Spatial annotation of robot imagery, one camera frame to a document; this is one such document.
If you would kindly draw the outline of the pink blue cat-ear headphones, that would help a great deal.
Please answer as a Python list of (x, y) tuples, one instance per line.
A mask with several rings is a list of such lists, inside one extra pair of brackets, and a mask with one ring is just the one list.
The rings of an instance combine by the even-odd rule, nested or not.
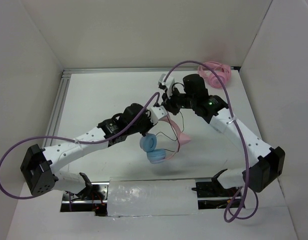
[(170, 135), (163, 131), (147, 133), (141, 137), (139, 142), (140, 148), (146, 153), (151, 164), (160, 164), (171, 160), (182, 146), (191, 142), (191, 137), (185, 134), (170, 116), (164, 117), (159, 122), (168, 124)]

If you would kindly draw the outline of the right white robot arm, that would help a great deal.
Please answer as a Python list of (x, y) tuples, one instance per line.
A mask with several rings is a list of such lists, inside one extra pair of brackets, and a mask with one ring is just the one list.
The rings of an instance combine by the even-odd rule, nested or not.
[(214, 176), (214, 194), (223, 196), (230, 188), (244, 185), (259, 193), (282, 174), (285, 151), (279, 146), (273, 148), (231, 115), (221, 97), (208, 93), (202, 77), (196, 73), (185, 76), (183, 93), (175, 85), (174, 78), (165, 74), (158, 82), (159, 88), (164, 90), (162, 105), (168, 112), (176, 115), (182, 108), (193, 110), (248, 157), (248, 169), (223, 169)]

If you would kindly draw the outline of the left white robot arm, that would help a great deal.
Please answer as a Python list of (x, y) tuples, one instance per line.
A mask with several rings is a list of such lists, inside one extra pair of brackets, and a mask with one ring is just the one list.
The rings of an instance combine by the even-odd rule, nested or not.
[(133, 103), (125, 108), (123, 113), (102, 121), (73, 141), (46, 148), (37, 144), (30, 146), (21, 164), (21, 172), (32, 196), (60, 190), (73, 193), (82, 200), (88, 199), (92, 195), (93, 187), (87, 175), (60, 170), (92, 152), (121, 143), (130, 135), (144, 135), (157, 122), (152, 109)]

